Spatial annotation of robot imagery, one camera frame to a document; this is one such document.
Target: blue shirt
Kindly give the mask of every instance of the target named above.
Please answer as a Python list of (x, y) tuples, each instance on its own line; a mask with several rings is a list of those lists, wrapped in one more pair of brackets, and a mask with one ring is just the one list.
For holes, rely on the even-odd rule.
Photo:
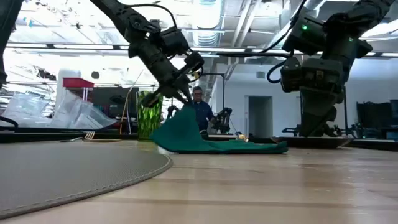
[(200, 103), (193, 102), (193, 107), (197, 112), (197, 123), (199, 131), (207, 130), (208, 120), (214, 118), (213, 112), (208, 103), (201, 101)]

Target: table surface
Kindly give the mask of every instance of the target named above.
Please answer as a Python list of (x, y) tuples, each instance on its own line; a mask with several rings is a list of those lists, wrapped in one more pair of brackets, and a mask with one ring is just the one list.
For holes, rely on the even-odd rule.
[[(162, 151), (151, 142), (109, 144)], [(170, 155), (140, 184), (0, 223), (397, 223), (398, 153), (290, 149), (284, 155)]]

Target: round mat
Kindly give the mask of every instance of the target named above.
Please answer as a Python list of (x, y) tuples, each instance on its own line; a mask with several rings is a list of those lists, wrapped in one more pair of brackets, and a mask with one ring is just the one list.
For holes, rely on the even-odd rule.
[(171, 165), (165, 155), (115, 144), (0, 144), (0, 219), (127, 187)]

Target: green towel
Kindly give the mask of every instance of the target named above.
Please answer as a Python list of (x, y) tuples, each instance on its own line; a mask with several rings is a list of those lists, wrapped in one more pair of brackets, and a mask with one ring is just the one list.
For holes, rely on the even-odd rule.
[(254, 144), (243, 140), (205, 141), (199, 134), (195, 110), (185, 106), (151, 135), (160, 147), (177, 153), (194, 154), (281, 154), (288, 151), (286, 142)]

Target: green glass vase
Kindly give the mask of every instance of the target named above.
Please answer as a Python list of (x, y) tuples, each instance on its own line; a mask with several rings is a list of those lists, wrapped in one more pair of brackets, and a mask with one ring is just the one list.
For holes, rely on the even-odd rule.
[(163, 97), (159, 98), (159, 102), (153, 108), (143, 107), (141, 100), (150, 91), (137, 92), (137, 121), (138, 121), (138, 139), (149, 140), (149, 136), (160, 126), (162, 116)]

